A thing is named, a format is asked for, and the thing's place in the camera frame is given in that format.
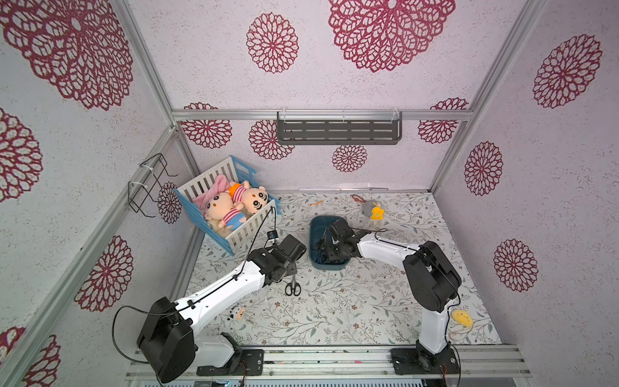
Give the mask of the teal plastic storage box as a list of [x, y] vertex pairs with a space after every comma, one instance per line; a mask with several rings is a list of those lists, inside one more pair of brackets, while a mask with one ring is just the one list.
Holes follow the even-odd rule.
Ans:
[[309, 238], [310, 250], [309, 258], [312, 266], [323, 271], [340, 271], [350, 262], [350, 258], [331, 260], [328, 248], [333, 246], [333, 238], [330, 232], [330, 225], [343, 219], [334, 215], [320, 215], [314, 217], [310, 222]]

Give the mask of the small black scissors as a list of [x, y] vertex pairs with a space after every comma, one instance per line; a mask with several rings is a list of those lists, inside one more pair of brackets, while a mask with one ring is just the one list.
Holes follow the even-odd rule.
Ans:
[[296, 264], [289, 267], [287, 272], [290, 275], [290, 282], [286, 284], [285, 287], [285, 295], [287, 297], [298, 297], [301, 295], [301, 285], [297, 282], [296, 275], [298, 273], [298, 268]]

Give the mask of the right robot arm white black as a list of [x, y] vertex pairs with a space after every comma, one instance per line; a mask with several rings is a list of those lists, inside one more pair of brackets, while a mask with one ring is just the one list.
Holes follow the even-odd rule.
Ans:
[[380, 238], [379, 232], [354, 229], [344, 219], [326, 227], [314, 249], [326, 264], [367, 258], [400, 269], [422, 308], [421, 332], [416, 343], [419, 356], [428, 361], [449, 356], [447, 339], [449, 309], [459, 303], [462, 279], [437, 243], [410, 245]]

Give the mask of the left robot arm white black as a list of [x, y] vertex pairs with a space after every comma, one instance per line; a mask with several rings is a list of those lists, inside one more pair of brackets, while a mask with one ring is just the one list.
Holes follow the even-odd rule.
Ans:
[[250, 293], [280, 282], [297, 272], [306, 246], [288, 235], [279, 244], [258, 248], [235, 270], [190, 296], [170, 301], [164, 297], [146, 314], [137, 347], [163, 384], [175, 381], [193, 366], [220, 375], [243, 371], [243, 349], [228, 334], [199, 339], [217, 316]]

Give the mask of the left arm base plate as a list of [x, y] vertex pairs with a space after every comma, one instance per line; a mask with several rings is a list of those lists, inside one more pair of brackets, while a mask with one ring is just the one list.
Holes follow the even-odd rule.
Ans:
[[197, 368], [199, 377], [254, 377], [263, 373], [264, 350], [249, 349], [235, 352], [232, 358], [222, 367], [200, 366]]

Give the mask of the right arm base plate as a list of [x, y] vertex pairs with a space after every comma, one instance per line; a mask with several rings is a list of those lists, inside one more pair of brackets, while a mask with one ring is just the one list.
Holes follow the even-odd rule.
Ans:
[[447, 346], [438, 354], [432, 354], [425, 348], [393, 348], [390, 350], [396, 375], [430, 375], [440, 376], [460, 374], [460, 362], [452, 347]]

